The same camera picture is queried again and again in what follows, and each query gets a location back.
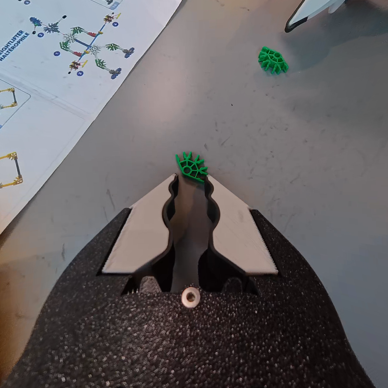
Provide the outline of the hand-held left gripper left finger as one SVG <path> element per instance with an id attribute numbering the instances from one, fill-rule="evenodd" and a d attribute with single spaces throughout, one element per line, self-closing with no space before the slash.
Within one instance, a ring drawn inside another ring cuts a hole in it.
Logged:
<path id="1" fill-rule="evenodd" d="M 102 266 L 104 275 L 129 275 L 139 287 L 153 276 L 160 287 L 171 287 L 175 249 L 171 219 L 175 214 L 178 175 L 172 174 L 129 208 L 129 215 Z"/>

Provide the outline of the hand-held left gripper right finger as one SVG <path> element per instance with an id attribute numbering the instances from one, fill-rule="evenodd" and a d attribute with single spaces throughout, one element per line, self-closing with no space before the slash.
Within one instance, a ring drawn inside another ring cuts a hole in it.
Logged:
<path id="1" fill-rule="evenodd" d="M 205 178 L 208 248 L 200 258 L 200 287 L 224 288 L 237 278 L 249 288 L 252 277 L 279 275 L 253 217 L 253 209 L 214 177 Z"/>

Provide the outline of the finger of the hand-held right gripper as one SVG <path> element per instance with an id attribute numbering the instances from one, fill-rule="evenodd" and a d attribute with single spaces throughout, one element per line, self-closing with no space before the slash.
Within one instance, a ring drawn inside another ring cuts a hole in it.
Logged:
<path id="1" fill-rule="evenodd" d="M 285 25 L 285 32 L 293 31 L 326 9 L 329 14 L 332 14 L 345 2 L 345 0 L 303 0 L 289 17 Z"/>

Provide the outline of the green toy connector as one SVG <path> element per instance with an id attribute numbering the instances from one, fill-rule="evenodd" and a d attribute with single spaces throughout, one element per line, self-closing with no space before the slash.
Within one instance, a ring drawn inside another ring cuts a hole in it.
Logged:
<path id="1" fill-rule="evenodd" d="M 205 177 L 208 175 L 208 167 L 205 165 L 205 160 L 200 158 L 198 154 L 196 158 L 193 158 L 192 152 L 182 152 L 182 154 L 176 154 L 175 159 L 183 176 L 199 182 L 205 183 Z"/>
<path id="2" fill-rule="evenodd" d="M 286 73 L 289 69 L 287 62 L 282 54 L 267 46 L 263 46 L 258 55 L 258 62 L 264 71 L 271 69 L 271 74 L 279 75 L 281 72 Z"/>

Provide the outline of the grey desk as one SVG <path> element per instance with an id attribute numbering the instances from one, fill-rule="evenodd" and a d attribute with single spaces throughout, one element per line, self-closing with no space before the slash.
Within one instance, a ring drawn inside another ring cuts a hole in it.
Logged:
<path id="1" fill-rule="evenodd" d="M 192 151 L 306 258 L 387 387 L 387 1 L 347 1 L 285 33 L 299 4 L 181 3 L 1 235 L 1 383 L 70 261 Z M 263 46 L 286 73 L 260 67 Z"/>

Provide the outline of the toy instruction poster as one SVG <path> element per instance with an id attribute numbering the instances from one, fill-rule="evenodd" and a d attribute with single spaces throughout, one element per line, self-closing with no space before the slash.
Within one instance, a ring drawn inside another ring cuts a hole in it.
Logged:
<path id="1" fill-rule="evenodd" d="M 0 2 L 0 230 L 61 164 L 179 0 Z"/>

